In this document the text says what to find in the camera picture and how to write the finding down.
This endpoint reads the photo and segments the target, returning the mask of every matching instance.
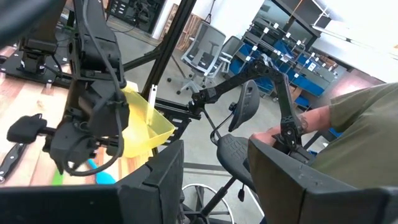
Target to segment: black handle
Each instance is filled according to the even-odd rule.
[[[0,183],[6,181],[20,161],[27,144],[17,143],[7,153],[0,166]]]

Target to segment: robotic arm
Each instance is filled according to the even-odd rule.
[[[101,1],[74,0],[74,6],[78,32],[68,45],[72,80],[63,118],[57,128],[48,128],[41,116],[24,116],[10,127],[7,140],[30,144],[44,134],[43,151],[50,154],[60,173],[86,176],[122,156],[121,132],[128,126],[129,107],[120,90],[126,81],[119,46],[106,25]],[[77,172],[102,145],[113,158],[95,170]]]
[[[222,94],[242,85],[248,80],[261,77],[270,78],[274,82],[276,91],[279,95],[280,113],[282,115],[280,120],[281,133],[274,136],[277,140],[275,147],[300,162],[308,165],[311,164],[315,157],[302,147],[302,124],[295,114],[294,109],[291,107],[292,97],[289,91],[290,88],[287,75],[268,66],[263,58],[255,59],[241,73],[229,80],[215,87],[201,90],[199,93],[194,93],[192,95],[192,101],[188,104],[188,109],[193,114],[200,114],[204,110],[206,104],[216,103]]]

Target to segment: green object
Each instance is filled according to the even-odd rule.
[[[57,169],[55,171],[54,177],[52,179],[52,185],[53,186],[58,186],[58,185],[62,185],[62,183],[63,183],[63,175],[61,175],[60,172]]]
[[[330,123],[343,134],[312,167],[359,189],[398,186],[397,96],[398,83],[388,83],[332,99]]]

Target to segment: gray office chair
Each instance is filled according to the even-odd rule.
[[[177,94],[181,94],[184,89],[191,89],[192,92],[197,93],[203,88],[203,85],[199,86],[193,79],[196,76],[206,77],[219,69],[215,67],[215,64],[220,56],[224,40],[225,35],[219,30],[206,22],[200,24],[191,46],[181,57],[181,60],[191,67],[193,75],[182,80],[183,87],[177,91]]]
[[[221,54],[215,64],[216,70],[213,73],[210,73],[208,76],[203,77],[203,80],[201,82],[201,86],[203,88],[206,87],[208,80],[210,80],[211,82],[211,80],[216,77],[218,72],[221,72],[223,74],[229,72],[229,65],[231,65],[231,60],[242,46],[243,41],[235,36],[230,37],[227,42],[225,42],[223,48],[221,49]]]
[[[216,62],[216,66],[221,67],[220,72],[228,73],[232,58],[243,46],[243,44],[243,40],[235,36],[230,37],[227,42],[225,42],[223,48],[221,49],[221,55],[218,57],[218,60]]]

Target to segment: yellow bin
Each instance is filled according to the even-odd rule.
[[[175,127],[151,108],[129,82],[122,91],[130,107],[129,126],[123,131],[123,157],[132,158],[165,143]]]

